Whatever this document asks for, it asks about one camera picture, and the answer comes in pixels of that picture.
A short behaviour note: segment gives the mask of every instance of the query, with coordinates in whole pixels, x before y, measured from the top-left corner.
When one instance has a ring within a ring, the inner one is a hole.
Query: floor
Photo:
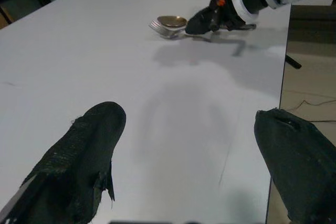
[[[336,120],[336,37],[332,43],[289,41],[287,54],[302,64],[297,70],[286,64],[281,108],[307,120]],[[312,104],[303,104],[306,100]],[[315,123],[336,145],[336,123]],[[271,186],[268,224],[288,224],[287,210],[274,185]]]

